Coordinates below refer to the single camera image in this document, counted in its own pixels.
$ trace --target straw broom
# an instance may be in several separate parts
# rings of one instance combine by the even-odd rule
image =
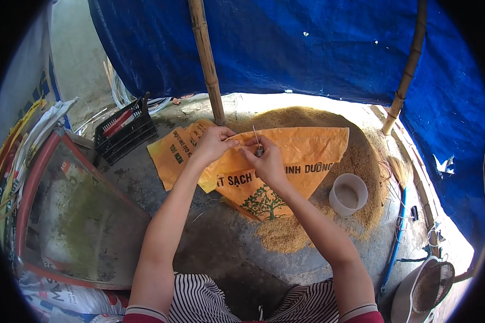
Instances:
[[[413,182],[413,167],[393,156],[388,156],[386,159],[394,172],[395,178],[399,181],[401,189],[406,190],[407,185]]]
[[[402,238],[402,233],[404,232],[404,217],[406,214],[406,192],[407,186],[409,183],[413,182],[413,168],[411,165],[406,165],[403,161],[393,156],[388,156],[386,158],[390,167],[392,168],[392,172],[394,173],[395,178],[399,181],[399,186],[401,186],[401,208],[400,208],[400,223],[397,232],[395,233],[395,244],[394,249],[392,250],[392,255],[390,256],[390,262],[388,263],[388,267],[386,268],[385,275],[383,276],[382,284],[380,293],[377,295],[383,295],[386,293],[386,282],[392,273],[392,269],[394,268],[395,261],[397,259],[397,252],[399,251],[399,245]]]

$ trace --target green tree illustration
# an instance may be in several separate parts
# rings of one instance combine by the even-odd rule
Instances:
[[[266,184],[259,187],[255,194],[244,200],[244,203],[241,205],[244,210],[255,216],[262,216],[268,213],[269,216],[265,220],[273,220],[284,216],[283,214],[275,214],[276,210],[282,209],[283,206],[287,206],[287,204]]]

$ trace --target needle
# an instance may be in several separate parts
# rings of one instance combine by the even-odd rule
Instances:
[[[264,148],[261,146],[259,143],[259,138],[257,137],[257,132],[255,131],[255,126],[251,125],[253,127],[253,133],[255,134],[255,139],[257,140],[257,149],[253,153],[255,156],[260,157],[264,155]]]
[[[255,126],[253,126],[253,124],[251,126],[253,127],[253,133],[255,134],[255,139],[257,139],[257,146],[260,146],[259,138],[257,137],[257,132],[255,131]]]

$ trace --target concrete wall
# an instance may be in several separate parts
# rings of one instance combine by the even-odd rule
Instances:
[[[59,0],[52,8],[52,55],[59,89],[65,100],[81,97],[71,109],[71,123],[113,103],[102,65],[106,53],[90,17],[87,0]]]

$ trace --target orange sack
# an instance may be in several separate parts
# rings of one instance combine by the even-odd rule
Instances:
[[[158,176],[166,190],[172,188],[193,152],[195,143],[207,127],[214,124],[200,119],[186,129],[171,131],[166,137],[147,146]],[[296,127],[257,131],[275,143],[282,153],[289,182],[309,198],[330,171],[341,160],[349,142],[349,128]],[[256,220],[273,220],[292,216],[291,209],[255,175],[255,169],[239,153],[239,148],[254,152],[256,145],[244,146],[253,132],[237,134],[239,145],[229,149],[202,173],[198,185],[207,193],[216,190],[243,215]]]

